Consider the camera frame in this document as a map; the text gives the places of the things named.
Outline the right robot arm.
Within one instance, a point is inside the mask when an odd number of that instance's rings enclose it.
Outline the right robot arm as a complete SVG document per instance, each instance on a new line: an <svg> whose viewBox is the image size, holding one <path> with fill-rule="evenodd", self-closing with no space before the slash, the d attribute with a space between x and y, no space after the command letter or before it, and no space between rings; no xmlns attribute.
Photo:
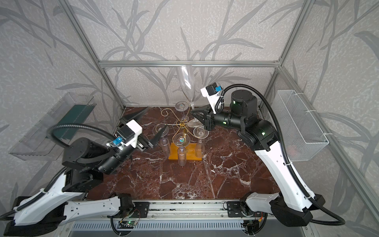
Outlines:
<svg viewBox="0 0 379 237"><path fill-rule="evenodd" d="M201 94L209 105L192 111L206 130L215 126L236 129L239 138L264 162L280 191L275 194L248 193L240 200L241 212L251 216L254 212L272 214L287 227L302 227L313 219L316 206L306 198L294 181L286 165L274 126L258 118L257 98L247 90L232 93L230 111L215 112L221 96L220 87L202 88Z"/></svg>

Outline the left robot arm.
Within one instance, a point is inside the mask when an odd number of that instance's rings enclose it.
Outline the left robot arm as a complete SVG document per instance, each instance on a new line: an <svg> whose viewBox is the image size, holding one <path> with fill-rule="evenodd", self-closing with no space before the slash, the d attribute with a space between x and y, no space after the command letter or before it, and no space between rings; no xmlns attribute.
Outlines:
<svg viewBox="0 0 379 237"><path fill-rule="evenodd" d="M120 194L102 200L80 200L113 173L135 150L153 148L164 129L147 139L138 123L146 110L128 114L120 119L120 126L109 133L94 126L66 123L47 130L48 137L64 149L63 167L49 184L31 197L17 197L11 211L3 214L7 237L36 237L55 231L59 226L83 218L106 216L111 219L130 215L135 210L129 194ZM60 129L89 130L108 139L106 145L82 137L72 144L60 140L55 131Z"/></svg>

